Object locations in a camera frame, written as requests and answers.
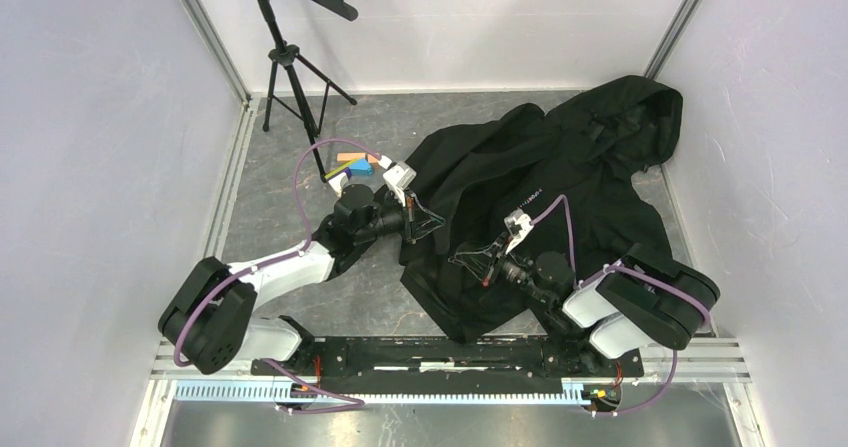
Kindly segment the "black hooded jacket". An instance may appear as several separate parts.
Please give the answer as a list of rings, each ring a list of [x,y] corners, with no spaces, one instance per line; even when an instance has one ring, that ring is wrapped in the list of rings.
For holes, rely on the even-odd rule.
[[[450,260],[464,246],[491,243],[515,210],[539,219],[517,253],[574,254],[582,279],[636,244],[670,254],[661,215],[632,178],[673,156],[683,107],[677,89],[629,75],[549,111],[525,103],[428,135],[407,158],[411,187],[444,224],[402,245],[402,284],[445,335],[465,343],[530,305],[518,287],[483,286]]]

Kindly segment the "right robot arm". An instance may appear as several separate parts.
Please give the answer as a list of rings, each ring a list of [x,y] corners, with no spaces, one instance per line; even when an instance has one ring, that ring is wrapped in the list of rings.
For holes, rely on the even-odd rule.
[[[550,336],[581,343],[578,363],[591,375],[606,373],[625,353],[652,343],[686,349],[710,324],[721,296],[709,277],[643,244],[585,280],[561,253],[529,259],[501,241],[467,243],[450,261],[488,293],[497,287],[520,293]]]

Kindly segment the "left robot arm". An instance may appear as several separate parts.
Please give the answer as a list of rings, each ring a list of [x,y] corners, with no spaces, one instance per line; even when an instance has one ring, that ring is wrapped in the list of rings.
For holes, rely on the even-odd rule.
[[[298,337],[281,343],[279,321],[254,312],[289,292],[332,280],[354,265],[378,239],[397,235],[414,244],[443,227],[443,216],[418,196],[354,184],[342,189],[333,209],[306,240],[251,261],[198,261],[161,314],[157,328],[173,346],[178,367],[210,375],[240,356],[271,357],[290,374],[306,372],[313,346]]]

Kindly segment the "blue wooden block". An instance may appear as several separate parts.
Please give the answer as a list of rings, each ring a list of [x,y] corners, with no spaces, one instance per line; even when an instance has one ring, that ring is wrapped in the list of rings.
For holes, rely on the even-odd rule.
[[[370,177],[374,174],[374,168],[365,158],[352,161],[348,166],[352,177]]]

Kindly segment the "white purple toy piece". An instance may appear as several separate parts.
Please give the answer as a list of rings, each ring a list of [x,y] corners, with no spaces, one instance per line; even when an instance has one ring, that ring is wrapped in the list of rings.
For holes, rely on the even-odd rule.
[[[329,178],[327,183],[332,188],[335,195],[337,197],[341,197],[343,195],[344,188],[349,181],[350,173],[347,170],[344,170]]]

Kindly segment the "yellow green stick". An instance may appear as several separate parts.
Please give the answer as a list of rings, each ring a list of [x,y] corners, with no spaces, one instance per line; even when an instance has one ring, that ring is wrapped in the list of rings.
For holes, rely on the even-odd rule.
[[[328,172],[328,173],[324,176],[324,178],[325,178],[327,181],[329,181],[330,179],[332,179],[332,178],[334,178],[334,177],[336,177],[336,176],[338,176],[338,175],[340,175],[340,174],[342,174],[342,173],[347,172],[350,166],[351,166],[351,163],[350,163],[350,162],[344,163],[344,164],[342,164],[341,166],[339,166],[339,167],[335,168],[334,170],[332,170],[332,171]]]

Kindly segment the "orange wooden block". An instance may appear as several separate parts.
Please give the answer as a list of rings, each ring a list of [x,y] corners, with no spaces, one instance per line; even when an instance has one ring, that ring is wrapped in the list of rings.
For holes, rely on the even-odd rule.
[[[339,163],[347,163],[366,158],[367,154],[364,152],[339,152],[336,154],[336,161]]]

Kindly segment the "black music stand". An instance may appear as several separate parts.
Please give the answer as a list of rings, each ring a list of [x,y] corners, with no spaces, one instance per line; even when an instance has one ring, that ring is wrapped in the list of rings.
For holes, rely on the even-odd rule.
[[[322,133],[326,105],[329,98],[329,93],[334,91],[344,98],[349,104],[355,106],[357,100],[333,81],[328,75],[317,68],[312,62],[306,59],[300,51],[300,48],[284,39],[276,20],[274,9],[271,5],[271,0],[256,0],[260,8],[263,19],[268,27],[271,37],[274,41],[274,48],[268,53],[268,58],[271,61],[271,70],[269,74],[269,82],[266,99],[266,112],[262,124],[262,130],[268,132],[270,130],[270,117],[272,107],[275,103],[281,105],[290,113],[292,113],[303,124],[307,138],[310,144],[314,144],[317,138]],[[358,18],[358,11],[345,0],[310,0],[316,5],[338,15],[347,20],[354,21]],[[321,112],[318,117],[312,113],[309,106],[306,93],[300,82],[296,71],[296,65],[300,63],[324,82],[324,93],[321,106]],[[280,97],[275,94],[277,73],[279,69],[283,69],[288,77],[289,84],[296,102],[295,107],[287,105]]]

